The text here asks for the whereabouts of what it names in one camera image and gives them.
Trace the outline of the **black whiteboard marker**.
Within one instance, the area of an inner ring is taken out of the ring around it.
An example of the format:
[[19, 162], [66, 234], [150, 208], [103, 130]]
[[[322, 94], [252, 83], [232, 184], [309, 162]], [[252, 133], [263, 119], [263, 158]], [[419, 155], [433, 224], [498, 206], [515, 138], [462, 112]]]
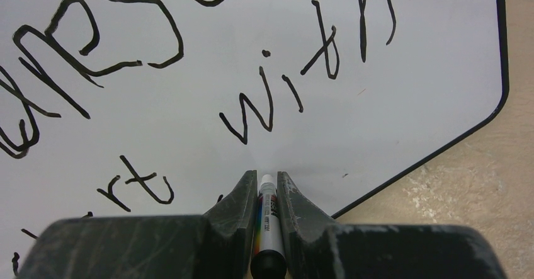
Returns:
[[261, 178], [259, 186], [250, 270], [253, 278], [285, 278], [287, 274], [278, 192], [269, 174]]

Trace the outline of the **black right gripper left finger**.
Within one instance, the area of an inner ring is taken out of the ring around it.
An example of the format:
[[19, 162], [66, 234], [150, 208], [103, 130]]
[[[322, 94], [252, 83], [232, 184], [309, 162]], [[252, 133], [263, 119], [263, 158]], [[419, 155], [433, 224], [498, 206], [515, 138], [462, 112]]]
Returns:
[[62, 219], [40, 234], [19, 278], [244, 278], [257, 172], [201, 215]]

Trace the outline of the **white whiteboard black frame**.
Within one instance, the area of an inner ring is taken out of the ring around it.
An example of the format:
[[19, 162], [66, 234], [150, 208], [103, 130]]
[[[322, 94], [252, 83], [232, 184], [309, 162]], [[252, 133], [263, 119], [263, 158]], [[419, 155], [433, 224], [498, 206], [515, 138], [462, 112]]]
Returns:
[[247, 170], [339, 215], [488, 122], [503, 0], [1, 0], [1, 277], [59, 219], [202, 214]]

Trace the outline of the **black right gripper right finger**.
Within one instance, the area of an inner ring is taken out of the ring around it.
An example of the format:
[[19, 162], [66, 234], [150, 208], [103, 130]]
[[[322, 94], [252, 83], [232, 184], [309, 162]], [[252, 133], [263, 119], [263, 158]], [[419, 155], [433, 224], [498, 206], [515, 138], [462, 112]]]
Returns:
[[277, 175], [293, 278], [505, 278], [491, 245], [459, 225], [341, 224]]

